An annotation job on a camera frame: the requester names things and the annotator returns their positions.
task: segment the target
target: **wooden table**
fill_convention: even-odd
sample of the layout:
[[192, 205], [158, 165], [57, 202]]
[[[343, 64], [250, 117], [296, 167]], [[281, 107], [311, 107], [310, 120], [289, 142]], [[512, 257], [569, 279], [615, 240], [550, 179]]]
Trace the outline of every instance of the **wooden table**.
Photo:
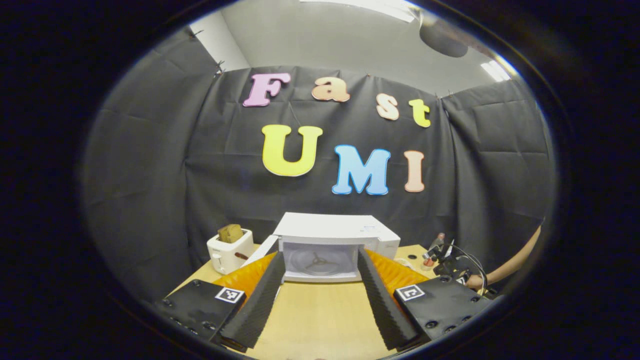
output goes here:
[[[436, 277], [433, 270], [420, 269], [425, 252], [420, 245], [400, 247], [396, 259], [406, 260], [432, 279]], [[221, 276], [209, 261], [175, 290], [194, 279], [213, 282]], [[246, 355], [264, 360], [338, 360], [377, 359], [395, 353], [382, 341], [362, 282], [285, 282], [257, 344]]]

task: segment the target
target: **microwave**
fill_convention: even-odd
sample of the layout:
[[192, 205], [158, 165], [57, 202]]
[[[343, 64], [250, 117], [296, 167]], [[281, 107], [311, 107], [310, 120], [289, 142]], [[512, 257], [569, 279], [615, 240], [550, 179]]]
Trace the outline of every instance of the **microwave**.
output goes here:
[[360, 281], [358, 249], [389, 259], [400, 237], [370, 215], [285, 213], [273, 232], [284, 255], [285, 281]]

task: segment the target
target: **black curtain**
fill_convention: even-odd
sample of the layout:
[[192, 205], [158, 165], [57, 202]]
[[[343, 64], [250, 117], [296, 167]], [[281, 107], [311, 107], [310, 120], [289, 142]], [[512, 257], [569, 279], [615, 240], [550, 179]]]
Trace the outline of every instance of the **black curtain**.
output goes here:
[[[266, 107], [242, 102], [253, 74], [292, 80]], [[237, 223], [260, 243], [286, 211], [373, 215], [401, 237], [428, 246], [445, 232], [491, 271], [526, 242], [546, 210], [550, 168], [545, 124], [514, 81], [437, 99], [364, 72], [268, 67], [214, 75], [215, 62], [181, 33], [143, 57], [97, 115], [83, 169], [84, 201], [96, 245], [127, 288], [158, 299], [202, 266], [206, 241]], [[347, 102], [318, 101], [314, 81], [343, 79]], [[376, 111], [393, 95], [400, 118]], [[408, 101], [431, 109], [427, 128]], [[282, 177], [262, 163], [262, 127], [292, 128], [284, 157], [300, 158], [300, 126], [323, 129], [307, 174]], [[386, 195], [335, 195], [337, 145], [391, 152]], [[408, 193], [404, 151], [424, 154], [425, 190]]]

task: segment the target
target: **wire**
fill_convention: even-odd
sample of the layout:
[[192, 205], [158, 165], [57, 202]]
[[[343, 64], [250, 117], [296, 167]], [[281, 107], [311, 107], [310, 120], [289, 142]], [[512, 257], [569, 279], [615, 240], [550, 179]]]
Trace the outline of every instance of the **wire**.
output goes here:
[[480, 289], [480, 294], [482, 296], [484, 296], [484, 293], [486, 292], [486, 287], [487, 287], [487, 278], [486, 278], [486, 273], [484, 272], [484, 270], [482, 268], [482, 265], [480, 265], [480, 261], [477, 261], [477, 259], [476, 260], [472, 259], [471, 256], [469, 254], [467, 254], [466, 251], [464, 251], [461, 248], [453, 245], [453, 241], [452, 241], [451, 244], [445, 244], [445, 245], [441, 245], [441, 246], [450, 246], [450, 247], [453, 247], [454, 249], [460, 250], [464, 255], [467, 256], [467, 258], [469, 260], [471, 260], [471, 262], [473, 262], [473, 264], [475, 264], [475, 266], [478, 268], [478, 271], [480, 271], [480, 275], [482, 276], [482, 288]]

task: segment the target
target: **person's arm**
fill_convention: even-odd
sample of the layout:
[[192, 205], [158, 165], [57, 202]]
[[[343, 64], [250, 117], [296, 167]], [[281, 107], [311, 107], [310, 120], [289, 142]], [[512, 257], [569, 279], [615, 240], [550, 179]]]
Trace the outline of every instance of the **person's arm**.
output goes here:
[[[536, 244], [536, 241], [538, 241], [538, 236], [540, 235], [541, 228], [542, 228], [542, 225], [538, 227], [538, 230], [536, 230], [533, 236], [531, 236], [531, 239], [529, 239], [529, 241], [527, 241], [524, 247], [522, 247], [522, 249], [520, 249], [520, 251], [518, 251], [518, 253], [515, 254], [511, 259], [509, 259], [509, 261], [502, 264], [502, 266], [490, 272], [489, 274], [486, 274], [487, 285], [491, 285], [495, 282], [498, 282], [504, 279], [505, 277], [513, 274], [514, 272], [518, 271], [522, 267], [524, 262], [529, 257], [529, 254], [531, 253], [531, 249], [533, 249], [533, 247]], [[469, 280], [467, 281], [467, 287], [472, 289], [476, 289], [476, 288], [479, 289], [481, 286], [482, 286], [482, 277], [478, 275], [471, 275], [469, 277]]]

